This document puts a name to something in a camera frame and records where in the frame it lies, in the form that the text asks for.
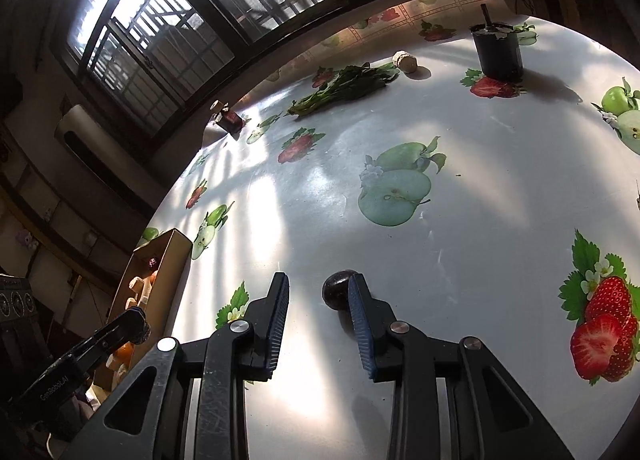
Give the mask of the brown cardboard tray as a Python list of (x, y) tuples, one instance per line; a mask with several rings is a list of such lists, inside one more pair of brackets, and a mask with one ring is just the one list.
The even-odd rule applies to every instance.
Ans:
[[(127, 298), (134, 297), (138, 307), (145, 312), (151, 334), (144, 343), (132, 344), (134, 345), (134, 354), (129, 368), (120, 366), (115, 369), (113, 359), (107, 359), (105, 364), (99, 366), (94, 375), (94, 385), (106, 392), (113, 391), (124, 376), (164, 335), (172, 300), (191, 251), (192, 242), (178, 229), (170, 229), (134, 250), (122, 279), (120, 279), (107, 321), (112, 322), (125, 311)], [(153, 287), (149, 283), (149, 276), (154, 271), (148, 267), (148, 261), (151, 257), (156, 258), (157, 267), (155, 270), (158, 270)], [(134, 277), (140, 277), (144, 280), (144, 288), (139, 294), (129, 289), (129, 282)]]

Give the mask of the small dark red jar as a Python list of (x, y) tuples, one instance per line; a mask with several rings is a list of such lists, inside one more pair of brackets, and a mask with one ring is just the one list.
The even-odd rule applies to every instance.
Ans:
[(228, 102), (215, 100), (209, 108), (210, 120), (229, 135), (236, 137), (246, 125), (246, 120), (230, 108)]

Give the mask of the green leafy vegetable bunch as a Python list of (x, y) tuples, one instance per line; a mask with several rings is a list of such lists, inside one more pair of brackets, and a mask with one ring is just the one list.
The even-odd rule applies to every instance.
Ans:
[(371, 66), (369, 62), (347, 65), (337, 72), (337, 76), (329, 84), (322, 85), (303, 99), (293, 101), (286, 114), (302, 119), (334, 103), (358, 100), (386, 87), (399, 76), (399, 73), (393, 63), (379, 66)]

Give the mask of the orange tangerine in tray front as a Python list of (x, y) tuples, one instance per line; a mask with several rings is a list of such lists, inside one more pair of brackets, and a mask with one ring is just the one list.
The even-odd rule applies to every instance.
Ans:
[(130, 342), (119, 347), (119, 349), (113, 353), (114, 368), (118, 369), (120, 366), (129, 368), (133, 354), (134, 354), (134, 345), (132, 345)]

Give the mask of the black cup with plant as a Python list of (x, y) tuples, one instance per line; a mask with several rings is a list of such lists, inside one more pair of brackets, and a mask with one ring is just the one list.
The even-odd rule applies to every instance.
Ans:
[(485, 76), (516, 84), (524, 74), (518, 34), (505, 23), (491, 19), (486, 4), (480, 5), (483, 22), (470, 28), (480, 68)]

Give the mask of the white standing air conditioner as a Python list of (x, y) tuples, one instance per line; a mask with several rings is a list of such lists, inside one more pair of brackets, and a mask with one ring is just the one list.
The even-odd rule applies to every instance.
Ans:
[(160, 205), (165, 196), (160, 184), (82, 105), (73, 105), (62, 116), (54, 135), (100, 183), (133, 209), (152, 213)]

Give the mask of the beige chunk far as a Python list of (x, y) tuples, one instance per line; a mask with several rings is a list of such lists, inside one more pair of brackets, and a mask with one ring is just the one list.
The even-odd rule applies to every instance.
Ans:
[(137, 294), (141, 293), (144, 288), (144, 280), (140, 277), (134, 277), (129, 282), (129, 289), (131, 291), (136, 292)]

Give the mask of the beige chunk small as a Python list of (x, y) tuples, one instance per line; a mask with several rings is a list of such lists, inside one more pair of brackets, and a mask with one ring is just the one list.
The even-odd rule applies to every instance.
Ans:
[(138, 303), (137, 303), (137, 300), (134, 297), (128, 297), (127, 298), (127, 301), (126, 301), (126, 304), (125, 304), (125, 308), (126, 309), (130, 309), (132, 307), (137, 307), (137, 306), (138, 306)]

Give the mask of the dark purple plum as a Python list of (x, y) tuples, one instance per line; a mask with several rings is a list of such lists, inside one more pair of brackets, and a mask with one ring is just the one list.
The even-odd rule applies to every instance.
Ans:
[(356, 273), (352, 269), (344, 269), (332, 273), (322, 284), (324, 304), (335, 311), (349, 312), (348, 285), (349, 279)]

